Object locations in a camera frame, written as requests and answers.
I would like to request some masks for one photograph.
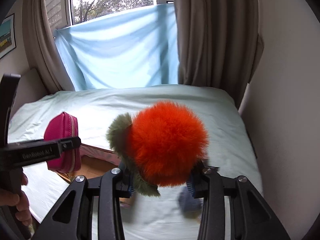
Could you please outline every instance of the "brown curtain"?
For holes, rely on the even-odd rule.
[[[23,0],[22,31],[29,66],[37,68],[47,90],[74,90],[54,43],[45,0]]]
[[[225,90],[240,106],[255,69],[258,0],[174,0],[179,84]]]

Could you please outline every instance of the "bed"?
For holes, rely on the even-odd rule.
[[[43,138],[49,121],[65,111],[78,119],[79,137],[85,144],[109,149],[105,133],[121,113],[135,112],[158,100],[173,100],[193,109],[210,135],[209,165],[220,167],[226,177],[247,176],[262,193],[261,177],[246,129],[232,98],[223,90],[184,85],[161,85],[135,89],[60,91],[21,107],[9,124],[9,142]],[[28,186],[23,186],[33,216],[41,222],[68,184],[46,163],[24,168]],[[199,222],[182,215],[178,206],[181,187],[160,188],[161,197],[137,195],[130,209],[122,210],[125,238],[196,239]],[[226,199],[226,239],[230,239]],[[96,205],[92,234],[97,239]]]

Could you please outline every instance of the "blue sheet covering window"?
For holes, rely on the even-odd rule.
[[[54,35],[76,91],[178,83],[173,4],[106,15]]]

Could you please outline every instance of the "fluffy orange ball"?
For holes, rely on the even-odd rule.
[[[132,119],[128,154],[152,184],[176,186],[188,179],[209,144],[204,124],[189,108],[160,101]]]

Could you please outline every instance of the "framed picture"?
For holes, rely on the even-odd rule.
[[[5,18],[0,25],[0,58],[15,48],[14,14],[12,14]]]

